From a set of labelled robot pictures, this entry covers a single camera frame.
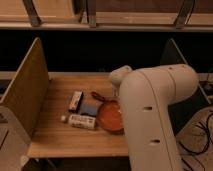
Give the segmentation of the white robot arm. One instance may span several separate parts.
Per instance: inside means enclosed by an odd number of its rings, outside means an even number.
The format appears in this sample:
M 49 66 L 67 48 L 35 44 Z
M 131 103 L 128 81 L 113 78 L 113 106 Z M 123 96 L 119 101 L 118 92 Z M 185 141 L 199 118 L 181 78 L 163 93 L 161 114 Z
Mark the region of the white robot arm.
M 186 64 L 109 74 L 122 113 L 132 171 L 183 171 L 168 106 L 191 97 L 198 77 Z

